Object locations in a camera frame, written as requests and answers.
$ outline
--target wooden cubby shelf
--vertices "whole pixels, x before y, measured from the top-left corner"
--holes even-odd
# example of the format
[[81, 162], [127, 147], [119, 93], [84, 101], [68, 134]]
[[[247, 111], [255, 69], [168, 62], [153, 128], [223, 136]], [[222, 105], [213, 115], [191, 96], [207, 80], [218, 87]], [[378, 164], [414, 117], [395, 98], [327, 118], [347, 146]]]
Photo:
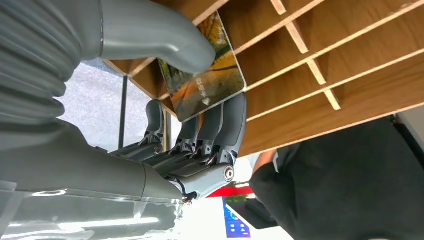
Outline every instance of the wooden cubby shelf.
[[[424, 105], [424, 0], [154, 0], [218, 11], [246, 79], [240, 156]], [[154, 57], [106, 61], [174, 114]]]

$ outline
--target robotic arm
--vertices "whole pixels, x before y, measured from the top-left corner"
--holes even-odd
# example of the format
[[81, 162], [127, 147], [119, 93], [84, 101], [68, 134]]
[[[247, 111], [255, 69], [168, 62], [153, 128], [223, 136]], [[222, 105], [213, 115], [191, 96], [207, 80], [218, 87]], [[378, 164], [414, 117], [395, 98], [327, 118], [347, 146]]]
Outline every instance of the robotic arm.
[[[203, 198], [232, 180], [246, 124], [244, 94], [207, 112], [198, 135], [198, 119], [183, 123], [169, 152], [156, 100], [147, 106], [145, 138], [112, 153], [89, 146], [77, 127], [57, 119], [65, 109], [54, 97], [65, 94], [81, 60], [158, 57], [188, 73], [205, 71], [215, 52], [189, 20], [148, 0], [2, 0], [0, 22], [2, 239], [93, 240], [103, 239], [102, 229], [104, 239], [138, 239], [131, 234], [175, 225], [146, 217], [178, 217], [169, 206], [157, 209], [159, 202]], [[148, 199], [154, 204], [144, 204]]]

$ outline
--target person's arm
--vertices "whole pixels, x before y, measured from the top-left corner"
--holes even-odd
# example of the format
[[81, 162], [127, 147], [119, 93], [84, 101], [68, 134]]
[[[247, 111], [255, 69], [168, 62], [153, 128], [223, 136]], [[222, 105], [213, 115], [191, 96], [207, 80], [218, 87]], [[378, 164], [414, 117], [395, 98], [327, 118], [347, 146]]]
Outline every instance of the person's arm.
[[296, 215], [295, 191], [293, 181], [276, 172], [273, 163], [276, 152], [264, 152], [259, 156], [249, 183], [268, 212], [280, 226], [286, 228], [293, 224]]
[[258, 169], [260, 169], [262, 166], [272, 163], [274, 160], [275, 155], [277, 154], [277, 150], [270, 150], [266, 151], [264, 153], [261, 153], [254, 165], [253, 168], [253, 175], [256, 173]]

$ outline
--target autumn landscape picture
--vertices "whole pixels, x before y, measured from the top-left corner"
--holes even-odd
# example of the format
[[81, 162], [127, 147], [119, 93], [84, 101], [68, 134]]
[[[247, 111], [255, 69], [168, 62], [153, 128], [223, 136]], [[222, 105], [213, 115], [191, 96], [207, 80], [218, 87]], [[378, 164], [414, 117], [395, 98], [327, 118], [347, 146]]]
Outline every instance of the autumn landscape picture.
[[215, 62], [207, 71], [193, 75], [159, 61], [173, 107], [181, 122], [235, 96], [246, 87], [219, 15], [213, 14], [198, 29], [216, 52]]

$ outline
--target person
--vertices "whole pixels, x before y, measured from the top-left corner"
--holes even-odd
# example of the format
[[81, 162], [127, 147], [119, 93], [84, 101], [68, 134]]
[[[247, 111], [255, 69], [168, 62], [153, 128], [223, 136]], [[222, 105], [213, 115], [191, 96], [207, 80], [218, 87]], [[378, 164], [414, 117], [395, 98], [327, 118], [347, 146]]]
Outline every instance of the person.
[[294, 240], [422, 240], [423, 151], [408, 134], [382, 118], [264, 152], [250, 187]]

